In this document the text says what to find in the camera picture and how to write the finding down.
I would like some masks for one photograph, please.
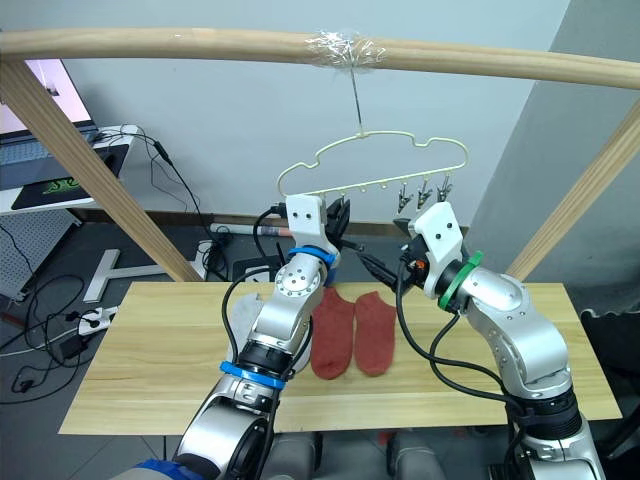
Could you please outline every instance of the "red sock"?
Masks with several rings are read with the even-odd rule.
[[[353,352],[353,303],[340,298],[335,288],[324,291],[313,311],[311,368],[325,380],[344,372]]]
[[[356,300],[356,365],[367,375],[387,371],[393,360],[396,309],[382,301],[378,292]]]

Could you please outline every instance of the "laptop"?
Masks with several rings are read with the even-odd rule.
[[[91,142],[98,129],[62,61],[49,59],[26,62],[69,120]],[[0,106],[0,190],[69,177],[64,167],[31,135],[1,99]]]

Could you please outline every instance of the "green ring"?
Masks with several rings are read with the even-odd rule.
[[[480,251],[474,253],[473,256],[467,260],[467,263],[464,265],[464,267],[462,267],[456,274],[453,282],[449,284],[449,287],[445,290],[444,294],[442,294],[442,296],[438,300],[438,306],[442,310],[447,310],[451,297],[453,297],[453,294],[456,293],[458,287],[462,284],[462,282],[464,282],[465,278],[469,276],[471,271],[478,265],[480,265],[480,262],[482,262],[482,257],[484,257],[484,253]]]

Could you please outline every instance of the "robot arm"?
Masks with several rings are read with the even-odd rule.
[[[480,267],[481,254],[463,259],[462,235],[447,202],[433,205],[408,230],[413,238],[404,248],[403,261],[411,276],[403,285],[375,259],[361,255],[361,260],[392,288],[418,286],[440,308],[466,315],[485,338],[506,394],[515,401],[507,408],[522,430],[525,473],[520,478],[604,479],[573,393],[566,343],[536,311],[527,288],[513,277]]]
[[[293,195],[286,204],[296,241],[289,252],[293,258],[277,272],[271,299],[255,320],[242,352],[221,364],[224,375],[184,433],[172,465],[185,473],[185,479],[193,473],[204,480],[259,476],[271,445],[280,392],[290,379],[296,354],[308,344],[311,312],[340,263],[349,203],[336,201],[329,219],[318,197]],[[118,478],[168,478],[149,466],[123,475]]]

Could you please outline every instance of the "power strip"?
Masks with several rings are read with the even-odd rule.
[[[98,307],[83,315],[80,319],[80,323],[78,323],[78,335],[85,337],[99,332],[100,330],[106,330],[111,325],[111,321],[117,312],[118,307]]]

